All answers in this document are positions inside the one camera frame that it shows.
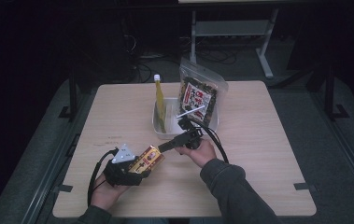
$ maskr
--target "yellow bottle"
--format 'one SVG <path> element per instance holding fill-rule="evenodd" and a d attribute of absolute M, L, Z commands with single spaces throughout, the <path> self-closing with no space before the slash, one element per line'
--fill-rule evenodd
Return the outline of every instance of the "yellow bottle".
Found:
<path fill-rule="evenodd" d="M 157 114 L 159 115 L 159 123 L 162 132 L 165 133 L 165 111 L 164 111 L 164 102 L 163 102 L 163 92 L 162 88 L 160 87 L 160 75 L 154 75 L 154 82 L 156 83 L 156 108 Z"/>

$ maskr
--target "person's hand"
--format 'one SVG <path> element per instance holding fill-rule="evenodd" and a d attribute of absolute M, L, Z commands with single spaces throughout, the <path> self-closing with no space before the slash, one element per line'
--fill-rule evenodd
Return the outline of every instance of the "person's hand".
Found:
<path fill-rule="evenodd" d="M 214 146 L 212 146 L 212 144 L 205 139 L 202 139 L 202 142 L 197 149 L 176 147 L 176 151 L 180 154 L 189 156 L 194 161 L 194 163 L 200 166 L 200 168 L 203 168 L 207 162 L 217 158 Z"/>
<path fill-rule="evenodd" d="M 100 174 L 95 180 L 94 192 L 92 193 L 91 205 L 109 211 L 110 207 L 115 204 L 118 198 L 129 189 L 131 186 L 116 186 L 112 187 L 105 180 L 104 174 Z"/>

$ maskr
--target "plastic bag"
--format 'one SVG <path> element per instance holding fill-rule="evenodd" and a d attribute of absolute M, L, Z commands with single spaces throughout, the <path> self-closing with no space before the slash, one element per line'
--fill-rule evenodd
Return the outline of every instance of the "plastic bag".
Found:
<path fill-rule="evenodd" d="M 203 106 L 188 115 L 208 127 L 212 114 L 221 107 L 229 85 L 219 74 L 182 58 L 179 67 L 179 112 L 180 114 Z"/>

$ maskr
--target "person's left hand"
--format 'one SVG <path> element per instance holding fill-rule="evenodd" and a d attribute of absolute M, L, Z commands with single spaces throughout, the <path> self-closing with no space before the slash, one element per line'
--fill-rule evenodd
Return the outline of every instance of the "person's left hand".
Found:
<path fill-rule="evenodd" d="M 94 192 L 92 193 L 91 205 L 102 208 L 106 211 L 115 204 L 118 198 L 131 186 L 115 185 L 112 187 L 105 180 L 104 173 L 95 180 Z"/>

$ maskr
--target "bottle cap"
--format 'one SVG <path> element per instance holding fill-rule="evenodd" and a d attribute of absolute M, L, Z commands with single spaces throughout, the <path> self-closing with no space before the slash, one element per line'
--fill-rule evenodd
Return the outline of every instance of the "bottle cap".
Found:
<path fill-rule="evenodd" d="M 160 75 L 159 74 L 154 75 L 154 81 L 160 81 Z"/>

